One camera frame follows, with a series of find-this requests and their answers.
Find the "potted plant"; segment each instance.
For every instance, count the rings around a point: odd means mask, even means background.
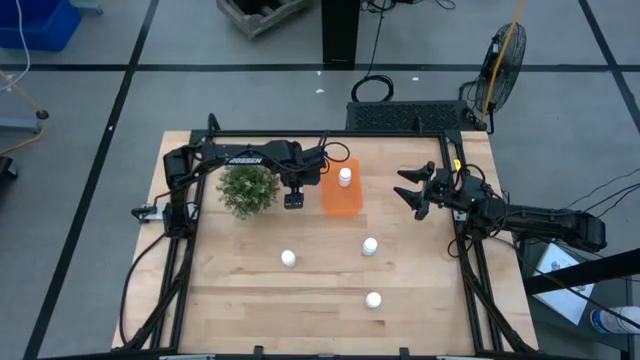
[[[220,176],[216,189],[222,193],[220,200],[225,207],[245,220],[275,202],[278,179],[262,166],[230,166]]]

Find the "blue bin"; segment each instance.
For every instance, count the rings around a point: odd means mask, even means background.
[[[80,24],[80,14],[69,0],[20,0],[20,8],[29,50],[64,49]],[[0,0],[0,47],[23,47],[15,0]]]

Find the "electric fan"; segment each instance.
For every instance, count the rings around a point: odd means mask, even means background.
[[[510,27],[511,24],[506,24],[498,30],[496,35],[491,39],[491,45],[484,58],[480,74],[474,81],[462,84],[458,93],[458,99],[462,100],[464,90],[467,89],[467,101],[473,103],[473,105],[467,109],[467,116],[478,130],[487,130],[487,125],[484,123],[483,118],[485,115],[489,116],[489,122],[491,123],[491,130],[488,131],[489,134],[493,134],[495,130],[493,113],[502,108],[518,79],[522,59],[524,58],[525,46],[527,44],[527,34],[524,27],[515,23],[509,42],[506,44],[507,48],[504,50],[502,61],[500,61],[496,68],[500,52],[505,46]],[[489,94],[491,77],[494,71],[496,71],[496,74],[493,91]],[[472,98],[470,95],[473,88],[475,88],[475,96]],[[478,119],[474,111],[479,111],[480,114],[482,114],[480,119]]]

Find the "concrete floor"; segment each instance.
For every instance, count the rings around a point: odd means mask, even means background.
[[[376,63],[481,63],[491,36],[511,20],[517,2],[456,2],[455,11],[431,0],[398,5],[386,15]],[[113,140],[40,357],[109,349],[139,229],[129,211],[147,197],[165,130],[203,128],[209,112],[216,113],[223,129],[344,127],[349,93],[362,72],[136,72],[117,126],[106,128],[150,3],[103,1],[104,15],[87,14],[64,51],[32,54],[36,64],[123,66],[85,72],[36,69],[22,82],[46,105],[51,119],[40,142],[11,155],[21,175],[0,202],[3,358],[22,358],[25,352],[105,131],[113,132]],[[640,64],[634,35],[640,32],[635,21],[640,4],[588,3],[618,64]],[[528,36],[525,64],[607,65],[577,0],[529,1],[520,23]],[[376,26],[376,15],[362,13],[359,63],[369,61]],[[139,63],[318,64],[321,59],[319,4],[250,41],[212,0],[160,0]],[[23,62],[22,51],[0,49],[0,69]],[[561,207],[638,167],[638,129],[611,71],[603,69],[520,75],[491,137],[502,187],[514,202]],[[452,99],[460,83],[476,76],[461,71],[384,73],[394,80],[394,100]],[[624,73],[624,79],[640,96],[640,73]],[[360,98],[377,100],[383,91],[371,85]],[[0,114],[30,117],[33,111],[15,92],[0,93]],[[2,132],[1,148],[27,137]],[[605,255],[638,246],[631,218],[638,210],[640,197],[631,195],[604,217],[609,240]],[[640,299],[640,287],[634,290]],[[617,351],[538,322],[536,330],[541,348],[550,353],[619,357]]]

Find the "small white bottle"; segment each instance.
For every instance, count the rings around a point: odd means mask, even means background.
[[[296,265],[296,255],[291,250],[282,252],[282,264],[286,267],[294,267]]]
[[[362,253],[365,256],[373,255],[378,249],[378,242],[374,238],[368,238],[362,243]]]
[[[377,292],[369,293],[369,295],[367,295],[367,297],[364,299],[364,303],[369,309],[377,308],[378,306],[380,306],[381,302],[382,296],[380,296],[380,294],[378,294]]]
[[[349,168],[340,169],[340,175],[338,180],[340,181],[340,186],[342,187],[349,186],[349,184],[351,184],[351,169]]]
[[[640,322],[640,307],[638,306],[623,306],[609,308],[609,310],[631,321]],[[591,319],[591,325],[598,332],[604,334],[640,334],[639,328],[603,310],[593,310],[589,318]]]

